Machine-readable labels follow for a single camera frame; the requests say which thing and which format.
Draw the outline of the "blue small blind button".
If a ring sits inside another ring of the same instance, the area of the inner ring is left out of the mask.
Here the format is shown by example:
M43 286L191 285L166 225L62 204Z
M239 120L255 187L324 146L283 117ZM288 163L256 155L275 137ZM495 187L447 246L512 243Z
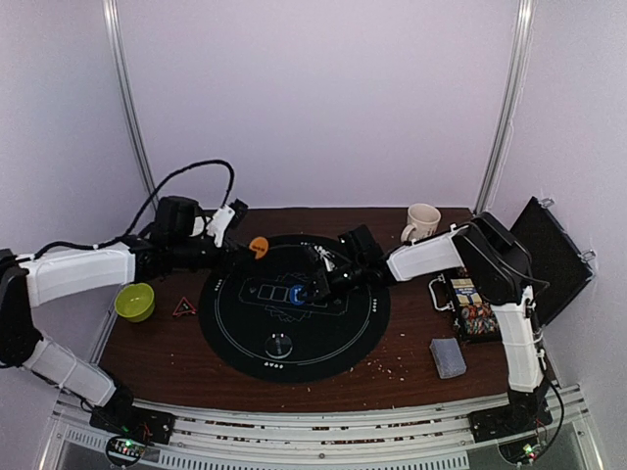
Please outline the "blue small blind button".
M304 286L301 284L293 285L289 290L289 301L294 306L301 306L305 303L302 298Z

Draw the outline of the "orange big blind button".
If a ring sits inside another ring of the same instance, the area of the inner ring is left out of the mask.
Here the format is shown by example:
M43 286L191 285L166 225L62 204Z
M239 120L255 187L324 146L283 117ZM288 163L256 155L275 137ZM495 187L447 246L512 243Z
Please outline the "orange big blind button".
M266 237L255 237L249 244L249 250L255 254L255 259L262 259L269 250L269 241Z

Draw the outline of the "clear black dealer button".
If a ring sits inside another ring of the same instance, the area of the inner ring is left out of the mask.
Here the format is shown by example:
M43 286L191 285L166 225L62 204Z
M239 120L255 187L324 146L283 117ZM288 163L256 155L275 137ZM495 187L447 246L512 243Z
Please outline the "clear black dealer button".
M272 359L284 359L293 351L293 342L284 333L272 333L265 340L265 353Z

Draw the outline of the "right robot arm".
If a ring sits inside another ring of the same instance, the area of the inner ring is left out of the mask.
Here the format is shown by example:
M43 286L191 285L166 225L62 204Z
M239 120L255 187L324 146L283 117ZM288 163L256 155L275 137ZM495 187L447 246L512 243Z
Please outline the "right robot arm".
M426 274L465 269L496 316L508 368L507 405L471 413L474 431L494 436L536 425L550 382L534 289L549 284L532 276L528 250L498 220L482 212L440 235L404 241L388 253L365 225L340 235L339 242L349 261L338 264L310 249L315 270L303 286L291 290L292 302L324 302L361 286L390 287Z

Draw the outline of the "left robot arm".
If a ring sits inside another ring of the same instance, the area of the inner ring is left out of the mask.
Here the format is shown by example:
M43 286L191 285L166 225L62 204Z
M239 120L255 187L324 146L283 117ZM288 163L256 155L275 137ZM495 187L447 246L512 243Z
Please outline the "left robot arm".
M155 244L128 236L107 248L61 250L40 258L1 253L1 365L23 368L70 392L121 435L141 424L131 391L38 330L31 311L59 298L164 277L176 270L226 270L253 259L247 246L188 237Z

